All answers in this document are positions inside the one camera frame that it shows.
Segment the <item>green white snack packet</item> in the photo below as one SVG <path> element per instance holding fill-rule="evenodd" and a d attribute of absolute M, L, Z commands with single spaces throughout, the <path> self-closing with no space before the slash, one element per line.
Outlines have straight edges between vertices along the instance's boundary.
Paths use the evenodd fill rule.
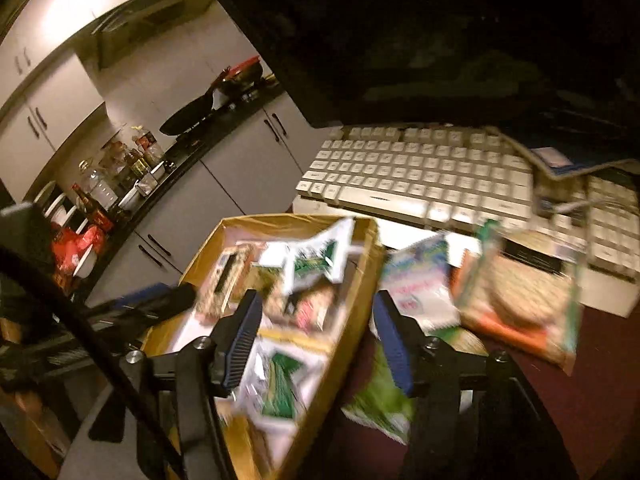
<path fill-rule="evenodd" d="M 285 295 L 311 287 L 320 278 L 331 284 L 343 281 L 354 225 L 353 218 L 341 218 L 319 234 L 288 245 L 282 272 Z"/>

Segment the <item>black frying pan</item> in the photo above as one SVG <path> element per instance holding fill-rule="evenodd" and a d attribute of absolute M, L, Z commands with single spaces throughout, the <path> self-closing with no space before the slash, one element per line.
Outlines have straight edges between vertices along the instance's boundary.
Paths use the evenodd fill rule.
<path fill-rule="evenodd" d="M 211 84 L 201 96 L 177 110 L 160 126 L 160 133 L 180 136 L 199 124 L 213 110 L 215 89 L 216 86 Z"/>

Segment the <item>clear cracker pack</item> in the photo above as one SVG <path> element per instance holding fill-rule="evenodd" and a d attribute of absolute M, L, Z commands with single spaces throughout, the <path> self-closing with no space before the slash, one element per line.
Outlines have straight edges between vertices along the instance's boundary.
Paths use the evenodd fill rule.
<path fill-rule="evenodd" d="M 573 373 L 585 244 L 543 228 L 508 230 L 488 220 L 480 254 L 463 254 L 451 295 L 461 324 Z"/>

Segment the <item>brown barcode snack bar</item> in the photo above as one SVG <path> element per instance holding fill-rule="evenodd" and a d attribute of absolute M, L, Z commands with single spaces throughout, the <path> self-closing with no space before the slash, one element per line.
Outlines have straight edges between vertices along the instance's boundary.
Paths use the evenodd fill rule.
<path fill-rule="evenodd" d="M 213 325 L 234 309 L 242 298 L 240 289 L 257 257 L 256 244 L 224 248 L 198 291 L 194 304 L 198 322 Z"/>

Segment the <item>white kitchen cabinets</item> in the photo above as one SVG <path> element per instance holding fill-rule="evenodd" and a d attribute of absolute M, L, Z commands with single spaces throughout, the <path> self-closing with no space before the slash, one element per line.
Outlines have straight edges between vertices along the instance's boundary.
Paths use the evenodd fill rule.
<path fill-rule="evenodd" d="M 21 202 L 69 191 L 112 149 L 154 133 L 174 169 L 122 218 L 85 283 L 88 304 L 186 270 L 223 218 L 288 208 L 319 140 L 268 81 L 214 96 L 185 138 L 160 128 L 225 68 L 257 55 L 217 0 L 27 0 L 1 44 L 1 181 Z"/>

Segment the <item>white computer keyboard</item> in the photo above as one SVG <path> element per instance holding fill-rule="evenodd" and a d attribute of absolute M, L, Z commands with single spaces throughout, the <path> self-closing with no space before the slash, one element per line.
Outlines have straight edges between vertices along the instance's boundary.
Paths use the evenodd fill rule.
<path fill-rule="evenodd" d="M 586 255 L 586 307 L 628 316 L 639 300 L 639 189 L 615 168 L 550 180 L 495 131 L 335 128 L 296 186 L 296 214 L 370 214 L 384 244 L 448 230 L 450 261 L 489 219 L 551 234 Z"/>

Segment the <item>red pot on counter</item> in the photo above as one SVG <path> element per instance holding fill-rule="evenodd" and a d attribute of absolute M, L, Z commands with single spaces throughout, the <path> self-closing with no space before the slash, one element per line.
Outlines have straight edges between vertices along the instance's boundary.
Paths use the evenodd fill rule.
<path fill-rule="evenodd" d="M 262 59 L 255 55 L 237 66 L 227 68 L 221 74 L 215 89 L 229 99 L 235 98 L 255 87 L 262 80 L 263 73 Z"/>

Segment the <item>yellow taped cardboard tray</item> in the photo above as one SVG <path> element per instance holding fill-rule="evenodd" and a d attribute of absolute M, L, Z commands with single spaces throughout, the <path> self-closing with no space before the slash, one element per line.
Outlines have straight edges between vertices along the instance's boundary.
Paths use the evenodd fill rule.
<path fill-rule="evenodd" d="M 258 242 L 300 242 L 319 234 L 335 221 L 347 217 L 322 216 L 322 214 L 255 214 L 254 216 L 225 218 L 200 248 L 190 266 L 183 274 L 182 282 L 200 286 L 204 283 L 209 268 L 217 261 L 222 250 L 238 240 Z M 378 285 L 384 247 L 378 236 L 378 224 L 369 217 L 356 217 L 352 242 L 361 249 L 354 277 L 346 292 L 346 318 L 342 328 L 333 339 L 312 340 L 311 336 L 295 335 L 280 328 L 260 328 L 258 336 L 270 344 L 284 344 L 285 349 L 305 350 L 314 358 L 328 358 L 319 379 L 319 385 L 306 409 L 302 421 L 295 423 L 293 437 L 282 440 L 288 445 L 280 465 L 274 465 L 262 478 L 256 460 L 258 450 L 268 450 L 265 436 L 259 437 L 257 422 L 250 426 L 248 415 L 234 415 L 224 428 L 226 443 L 231 445 L 231 463 L 238 479 L 294 479 L 302 466 L 312 442 L 321 429 L 326 415 L 336 399 L 345 380 L 350 363 L 359 347 L 360 339 L 368 328 L 371 304 Z M 142 349 L 149 356 L 171 353 L 174 344 L 186 330 L 188 316 L 179 314 L 169 321 L 150 328 L 145 335 Z"/>

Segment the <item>white blue snack packet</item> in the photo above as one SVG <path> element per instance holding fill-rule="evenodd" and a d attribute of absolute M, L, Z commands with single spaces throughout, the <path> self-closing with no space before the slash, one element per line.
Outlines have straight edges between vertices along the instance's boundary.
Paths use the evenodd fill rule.
<path fill-rule="evenodd" d="M 449 244 L 435 234 L 387 255 L 378 288 L 387 290 L 401 315 L 425 333 L 460 324 L 449 289 Z"/>

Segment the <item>black computer monitor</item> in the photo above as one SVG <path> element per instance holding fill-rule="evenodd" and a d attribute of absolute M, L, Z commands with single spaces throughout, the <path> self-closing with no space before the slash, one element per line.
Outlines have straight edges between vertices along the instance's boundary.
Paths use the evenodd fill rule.
<path fill-rule="evenodd" d="M 315 126 L 639 122 L 639 0 L 218 0 Z"/>

